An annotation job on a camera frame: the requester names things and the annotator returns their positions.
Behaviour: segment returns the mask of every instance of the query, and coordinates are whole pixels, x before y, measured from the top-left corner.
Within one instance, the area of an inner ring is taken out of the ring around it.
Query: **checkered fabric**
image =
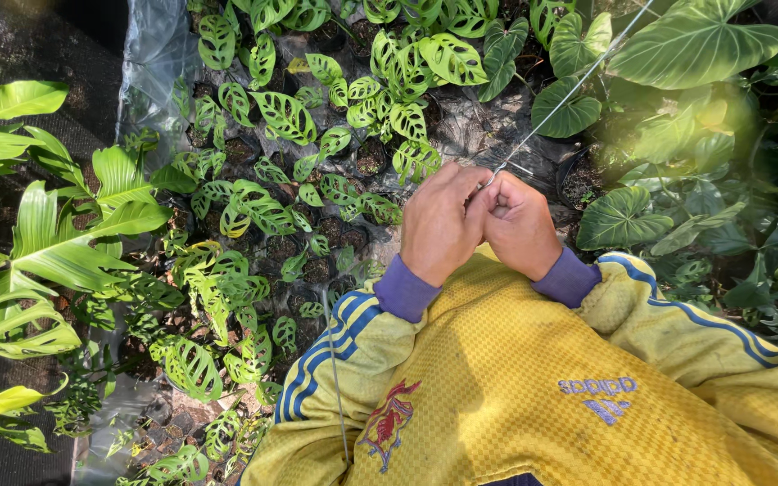
[[[335,306],[348,468],[324,333],[290,370],[245,485],[778,486],[778,348],[663,299],[642,260],[609,253],[575,311],[488,246],[423,321],[371,285]]]

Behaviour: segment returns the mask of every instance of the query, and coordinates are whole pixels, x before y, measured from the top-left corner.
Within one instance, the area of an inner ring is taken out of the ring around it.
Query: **purple cuff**
[[[568,248],[542,280],[530,282],[534,290],[564,304],[570,309],[581,307],[581,301],[602,281],[602,273],[596,265],[587,266]]]
[[[397,254],[386,269],[383,279],[374,284],[380,308],[408,323],[422,320],[422,312],[443,287],[432,287],[413,275]]]

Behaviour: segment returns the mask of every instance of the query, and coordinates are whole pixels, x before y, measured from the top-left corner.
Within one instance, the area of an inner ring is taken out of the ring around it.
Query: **hand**
[[[473,203],[489,207],[483,231],[497,258],[534,282],[545,278],[563,252],[546,196],[502,171]]]
[[[489,205],[484,199],[465,207],[476,184],[491,171],[447,162],[419,186],[404,208],[401,261],[428,285],[439,287],[473,255],[482,239]]]

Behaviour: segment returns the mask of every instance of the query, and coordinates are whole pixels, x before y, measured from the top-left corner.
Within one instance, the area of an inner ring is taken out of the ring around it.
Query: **jacket sleeve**
[[[351,458],[353,443],[383,398],[395,367],[410,355],[416,333],[428,320],[427,311],[416,324],[383,312],[373,284],[340,298],[330,323]],[[329,486],[339,484],[346,469],[330,335],[324,331],[287,373],[275,424],[245,468],[241,484]]]
[[[614,346],[671,377],[778,457],[778,348],[728,320],[671,302],[643,260],[611,252],[575,311]]]

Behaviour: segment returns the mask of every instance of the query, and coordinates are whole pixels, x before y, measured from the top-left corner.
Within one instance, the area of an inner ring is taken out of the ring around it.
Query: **blue stripe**
[[[363,292],[348,292],[344,295],[343,298],[338,299],[338,301],[335,303],[335,306],[332,309],[332,317],[335,318],[335,326],[332,327],[332,334],[336,335],[344,328],[344,321],[347,317],[350,317],[350,315],[355,311],[362,303],[367,301],[369,298],[373,298],[373,294],[366,294]],[[343,313],[343,319],[338,318],[338,309],[340,308],[341,304],[349,302],[349,305],[345,308],[345,312]],[[308,361],[308,359],[311,358],[311,356],[315,356],[318,352],[320,352],[321,349],[329,348],[328,342],[320,342],[320,339],[327,337],[327,332],[323,331],[322,334],[320,334],[319,337],[317,337],[317,340],[315,341],[315,345],[311,346],[311,348],[305,352],[304,355],[302,355],[301,358],[297,361],[297,374],[296,378],[294,378],[292,381],[288,383],[288,385],[285,387],[285,390],[282,393],[282,397],[280,400],[278,400],[278,403],[276,405],[276,412],[275,412],[275,422],[281,422],[281,411],[284,411],[284,421],[290,422],[293,420],[293,417],[290,415],[290,404],[293,399],[293,392],[294,390],[299,387],[307,378],[307,375],[305,374],[305,362]],[[340,335],[340,338],[338,339],[338,342],[335,344],[336,347],[340,347],[340,345],[344,344],[346,340],[349,337],[349,332],[347,330],[344,330],[344,332]]]
[[[371,320],[379,315],[381,313],[380,305],[379,304],[373,304],[372,306],[368,307],[364,312],[362,312],[362,315],[359,316],[358,319],[353,322],[353,325],[350,326],[350,337],[351,337],[351,344],[344,349],[343,351],[338,352],[340,347],[335,349],[335,359],[339,360],[346,360],[350,358],[353,353],[356,351],[356,349],[359,348],[359,346],[356,345],[356,337],[359,336],[359,334],[362,332],[362,330],[365,328],[365,326],[371,322]],[[332,357],[332,351],[326,351],[323,353],[320,353],[316,358],[311,360],[311,362],[308,363],[308,374],[311,375],[311,381],[308,383],[308,386],[305,387],[305,390],[300,392],[296,399],[293,401],[293,413],[294,415],[299,416],[301,419],[307,419],[302,414],[302,402],[308,398],[309,396],[313,395],[314,392],[317,391],[317,380],[314,379],[313,373],[317,369],[318,366],[320,366],[321,363],[323,363],[325,360],[330,359]]]
[[[602,256],[599,258],[600,262],[614,262],[619,263],[626,269],[627,275],[633,280],[640,280],[643,282],[647,282],[650,284],[650,286],[653,288],[653,291],[651,292],[650,298],[647,300],[648,304],[654,305],[656,307],[678,307],[682,311],[686,313],[687,316],[689,316],[689,320],[705,327],[709,328],[717,328],[717,329],[724,329],[731,333],[733,333],[735,336],[740,338],[740,341],[743,343],[743,351],[749,355],[752,359],[758,361],[764,368],[771,369],[778,367],[778,363],[771,363],[764,358],[762,358],[758,353],[761,353],[761,355],[764,355],[768,358],[774,358],[778,356],[778,351],[771,351],[764,346],[762,346],[761,341],[758,339],[758,337],[753,333],[752,331],[748,329],[740,329],[737,328],[735,324],[729,325],[729,324],[723,324],[723,323],[717,323],[715,321],[709,321],[697,314],[695,312],[692,312],[692,308],[687,305],[680,302],[667,302],[662,301],[656,298],[657,296],[657,287],[656,287],[656,279],[649,273],[645,273],[644,271],[639,270],[636,268],[629,259],[622,257],[620,255],[616,254],[610,254],[606,256]],[[756,348],[758,348],[758,353],[752,348],[750,344],[750,339],[755,344]]]

